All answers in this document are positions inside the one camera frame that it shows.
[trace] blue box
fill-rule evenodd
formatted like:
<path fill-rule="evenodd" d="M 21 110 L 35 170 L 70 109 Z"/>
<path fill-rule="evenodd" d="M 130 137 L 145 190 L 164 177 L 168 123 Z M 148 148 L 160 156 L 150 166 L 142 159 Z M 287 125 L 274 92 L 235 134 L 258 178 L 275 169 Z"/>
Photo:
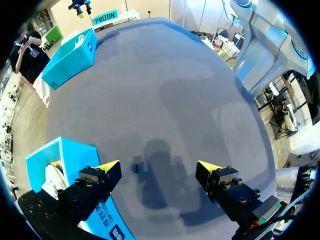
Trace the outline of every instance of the blue box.
<path fill-rule="evenodd" d="M 74 49 L 80 35 L 84 35 L 85 38 L 82 45 Z M 97 42 L 92 28 L 70 39 L 59 47 L 45 67 L 43 80 L 56 90 L 73 76 L 91 67 L 94 64 Z"/>
<path fill-rule="evenodd" d="M 100 165 L 95 146 L 58 137 L 26 157 L 29 183 L 36 193 L 46 181 L 46 166 L 61 160 L 64 182 L 69 187 L 79 178 L 79 171 L 86 166 Z M 99 203 L 84 222 L 85 230 L 104 239 L 110 239 L 114 228 L 119 228 L 122 239 L 134 240 L 134 236 L 123 221 L 114 200 L 110 196 L 106 203 Z"/>

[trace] cable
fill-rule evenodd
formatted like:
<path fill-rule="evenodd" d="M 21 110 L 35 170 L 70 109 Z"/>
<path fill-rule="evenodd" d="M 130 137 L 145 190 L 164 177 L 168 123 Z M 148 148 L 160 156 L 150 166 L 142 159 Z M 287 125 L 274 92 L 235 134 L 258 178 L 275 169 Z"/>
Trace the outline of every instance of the cable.
<path fill-rule="evenodd" d="M 223 27 L 219 27 L 219 28 L 215 31 L 215 35 L 217 35 L 217 34 L 218 34 L 218 31 L 219 31 L 220 29 L 226 30 L 226 29 L 225 29 L 225 28 L 223 28 Z"/>
<path fill-rule="evenodd" d="M 201 23 L 202 23 L 202 18 L 204 17 L 206 2 L 207 2 L 207 0 L 204 0 L 203 11 L 202 11 L 202 16 L 201 16 L 201 20 L 200 20 L 198 32 L 200 32 L 200 27 L 201 27 Z"/>
<path fill-rule="evenodd" d="M 220 26 L 220 22 L 221 22 L 221 18 L 222 18 L 222 14 L 223 14 L 223 13 L 224 13 L 224 9 L 221 9 L 220 18 L 219 18 L 218 25 L 216 26 L 216 27 L 217 27 L 217 30 L 216 30 L 215 34 L 217 34 L 217 31 L 218 31 L 218 29 L 219 29 L 219 26 Z M 212 41 L 211 41 L 212 44 L 214 44 L 215 37 L 216 37 L 216 35 L 214 35 L 214 37 L 212 38 Z"/>
<path fill-rule="evenodd" d="M 92 23 L 92 26 L 94 26 L 94 21 L 92 21 L 92 18 L 91 18 L 91 14 L 88 14 L 90 19 L 91 19 L 91 23 Z"/>
<path fill-rule="evenodd" d="M 246 239 L 246 238 L 252 236 L 253 234 L 255 234 L 256 232 L 260 231 L 261 229 L 268 227 L 271 224 L 277 223 L 281 220 L 294 220 L 296 218 L 297 218 L 297 215 L 284 215 L 284 216 L 271 218 L 270 220 L 266 221 L 265 223 L 261 224 L 260 226 L 255 227 L 250 232 L 243 234 L 241 237 L 242 237 L 242 239 Z"/>
<path fill-rule="evenodd" d="M 236 59 L 238 56 L 233 56 L 233 57 L 230 57 L 230 58 L 228 58 L 227 60 L 225 60 L 224 62 L 226 63 L 226 62 L 228 62 L 229 60 L 231 60 L 231 59 Z"/>
<path fill-rule="evenodd" d="M 232 24 L 236 24 L 236 23 L 240 22 L 240 19 L 238 19 L 238 21 L 231 21 L 229 19 L 227 11 L 226 11 L 226 7 L 225 7 L 225 2 L 224 2 L 224 0 L 221 0 L 221 1 L 222 1 L 222 6 L 223 6 L 223 10 L 224 10 L 225 16 L 229 20 L 229 22 L 232 23 Z"/>

